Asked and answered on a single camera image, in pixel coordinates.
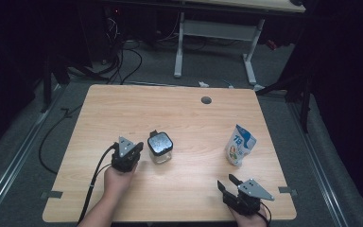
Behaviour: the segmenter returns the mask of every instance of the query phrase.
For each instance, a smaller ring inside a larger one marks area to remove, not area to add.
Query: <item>human arm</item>
[[[111,226],[114,210],[129,189],[136,167],[137,165],[131,172],[126,173],[121,173],[111,166],[105,170],[104,193],[78,226]]]
[[[239,215],[235,210],[229,207],[232,215],[237,222],[238,227],[267,227],[267,223],[259,216],[259,215],[252,215],[252,216],[242,216]],[[261,205],[260,210],[258,211],[259,214],[267,217],[267,213],[265,212],[264,205]]]

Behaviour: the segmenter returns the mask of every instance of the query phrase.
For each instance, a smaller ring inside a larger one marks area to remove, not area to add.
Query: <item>wooden tabletop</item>
[[[203,104],[208,96],[211,104]],[[225,146],[238,124],[257,139],[241,167],[229,164]],[[151,131],[164,131],[173,141],[172,159],[155,165],[149,157]],[[53,191],[43,212],[47,222],[77,221],[90,180],[103,152],[124,136],[144,142],[130,190],[114,221],[233,220],[216,182],[237,194],[229,180],[253,178],[275,201],[264,201],[273,219],[293,219],[296,210],[256,94],[248,89],[93,85],[84,102]],[[108,154],[103,165],[111,162]],[[95,183],[89,209],[103,193],[103,174]]]
[[[250,9],[267,9],[284,12],[305,12],[305,7],[297,7],[290,0],[184,0],[202,4],[215,4]]]

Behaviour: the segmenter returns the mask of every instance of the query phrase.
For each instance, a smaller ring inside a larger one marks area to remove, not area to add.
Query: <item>desk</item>
[[[186,0],[182,1],[210,5],[220,5],[227,7],[240,7],[259,10],[278,10],[283,12],[305,12],[305,7],[294,6],[289,0]],[[202,22],[195,20],[184,20],[184,12],[181,13],[179,25],[179,44],[175,62],[175,78],[182,76],[183,58],[183,37],[184,35],[203,36],[208,38],[230,39],[250,42],[248,52],[243,54],[243,62],[246,67],[249,83],[256,84],[256,78],[252,69],[251,58],[261,35],[265,19],[259,20],[256,26],[239,26],[231,24]]]
[[[203,104],[208,96],[211,104]],[[224,148],[236,124],[257,139],[238,168],[229,164]],[[172,159],[155,165],[149,157],[151,131],[165,131],[174,143]],[[293,219],[296,210],[269,136],[256,94],[247,89],[93,85],[84,102],[53,191],[43,211],[47,222],[77,221],[96,165],[107,147],[122,135],[144,142],[130,190],[114,221],[227,221],[233,217],[217,189],[220,180],[253,178],[275,201],[264,201],[274,219]],[[111,162],[107,155],[103,165]],[[103,192],[103,174],[95,183],[90,208]]]

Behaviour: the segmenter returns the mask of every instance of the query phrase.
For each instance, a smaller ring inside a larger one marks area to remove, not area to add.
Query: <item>snack bag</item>
[[[234,166],[241,166],[244,156],[251,153],[256,139],[239,125],[235,126],[233,134],[226,145],[226,158]]]

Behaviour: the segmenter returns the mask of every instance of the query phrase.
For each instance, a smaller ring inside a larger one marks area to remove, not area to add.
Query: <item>gray carpet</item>
[[[136,43],[128,44],[128,47],[132,46],[136,46]],[[200,48],[200,44],[191,44],[186,47],[182,77],[174,79],[175,46],[158,45],[152,49],[143,44],[140,45],[135,50],[142,55],[143,63],[140,69],[128,78],[126,84],[139,81],[199,86],[199,81],[204,81],[210,87],[228,87],[229,83],[236,88],[252,87],[248,84],[240,55],[215,52],[219,48],[218,45],[206,45],[200,50],[193,50]],[[266,46],[257,46],[252,64],[260,85],[270,85],[278,79],[293,48],[294,46],[288,46],[271,51]],[[120,71],[122,77],[139,64],[139,58],[133,52],[124,51],[124,58],[124,65]],[[38,152],[46,133],[63,117],[64,110],[61,108],[73,110],[80,105],[89,86],[93,83],[96,81],[72,77],[72,82],[65,88],[58,103],[43,123],[42,130],[37,134],[35,143],[21,171],[15,178],[8,194],[2,200],[0,226],[75,226],[75,223],[43,222],[42,213],[46,200],[41,199],[41,194],[51,189],[55,175],[42,167]],[[0,177],[21,146],[28,130],[40,115],[39,111],[43,106],[42,86],[37,89],[36,95],[36,99],[19,113],[10,129],[1,139]],[[335,226],[313,169],[309,164],[302,132],[297,127],[296,119],[288,108],[289,104],[286,104],[280,95],[259,96],[259,101],[287,184],[292,189],[297,190],[298,193],[297,196],[293,197],[298,216],[289,221],[274,220],[271,226]],[[52,169],[59,169],[77,118],[78,111],[72,114],[71,118],[64,119],[44,143],[43,160]],[[331,185],[336,190],[341,207],[347,214],[348,224],[350,226],[363,226],[361,197],[330,142],[314,98],[311,100],[308,127],[311,141],[319,153],[324,170],[331,180]],[[161,226],[169,226],[169,224],[162,223]],[[181,223],[180,226],[233,226],[233,223]]]

